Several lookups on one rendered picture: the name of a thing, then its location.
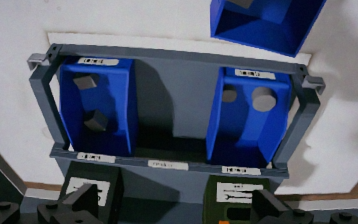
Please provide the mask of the black tool case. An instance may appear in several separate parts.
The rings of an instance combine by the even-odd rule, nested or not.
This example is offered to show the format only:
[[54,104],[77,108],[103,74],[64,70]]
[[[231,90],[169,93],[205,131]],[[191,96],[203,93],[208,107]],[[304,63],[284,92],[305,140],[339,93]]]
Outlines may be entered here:
[[124,193],[120,167],[71,161],[58,201],[84,183],[98,185],[98,220],[118,224]]

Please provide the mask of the grey metal disc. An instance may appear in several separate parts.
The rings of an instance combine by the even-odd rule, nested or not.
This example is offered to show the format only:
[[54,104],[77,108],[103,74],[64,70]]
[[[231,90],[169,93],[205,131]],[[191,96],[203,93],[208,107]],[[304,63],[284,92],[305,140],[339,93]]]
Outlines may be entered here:
[[222,101],[223,102],[233,102],[237,98],[236,88],[232,85],[223,86]]
[[251,97],[254,109],[260,112],[269,111],[276,104],[274,92],[271,88],[258,87],[253,90]]

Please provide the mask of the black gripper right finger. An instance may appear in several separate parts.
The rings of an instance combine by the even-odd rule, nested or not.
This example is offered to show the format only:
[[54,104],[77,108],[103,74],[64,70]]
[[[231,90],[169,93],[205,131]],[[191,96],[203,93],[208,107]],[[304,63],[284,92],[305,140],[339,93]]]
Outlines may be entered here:
[[267,189],[253,190],[251,224],[358,224],[358,217],[347,212],[331,214],[330,222],[317,222],[313,221],[313,218],[312,213],[303,209],[292,209]]

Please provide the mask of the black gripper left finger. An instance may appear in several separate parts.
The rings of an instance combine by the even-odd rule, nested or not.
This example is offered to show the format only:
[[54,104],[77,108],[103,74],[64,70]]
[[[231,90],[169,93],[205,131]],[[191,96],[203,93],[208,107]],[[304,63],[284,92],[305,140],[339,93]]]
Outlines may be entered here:
[[20,213],[19,204],[0,202],[0,224],[103,224],[98,220],[98,186],[84,183],[57,202],[38,205],[36,213]]

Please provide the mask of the grey metal shelf rack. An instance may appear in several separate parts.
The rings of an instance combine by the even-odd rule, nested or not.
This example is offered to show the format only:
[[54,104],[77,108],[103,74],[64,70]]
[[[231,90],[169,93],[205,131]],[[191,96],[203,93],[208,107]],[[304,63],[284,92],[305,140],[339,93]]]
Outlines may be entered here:
[[[58,43],[52,43],[46,53],[32,53],[26,62],[30,71],[35,69],[29,83],[54,141],[49,157],[56,160],[64,178],[71,161],[119,166],[124,193],[118,224],[202,224],[209,175],[268,178],[274,195],[283,180],[290,178],[287,162],[321,105],[317,93],[322,96],[326,88],[322,77],[308,76],[306,65],[299,63]],[[286,73],[293,82],[289,111],[296,96],[300,106],[271,159],[272,169],[70,151],[71,143],[49,85],[54,74],[60,84],[60,67],[67,55],[134,59],[139,122],[134,157],[206,163],[206,134],[218,66]]]

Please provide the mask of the dark green tool case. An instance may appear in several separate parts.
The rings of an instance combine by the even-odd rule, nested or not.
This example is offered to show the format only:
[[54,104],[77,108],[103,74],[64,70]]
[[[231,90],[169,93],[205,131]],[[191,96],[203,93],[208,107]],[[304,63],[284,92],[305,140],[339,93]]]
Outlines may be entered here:
[[269,179],[209,175],[202,224],[250,224],[254,189],[270,192]]

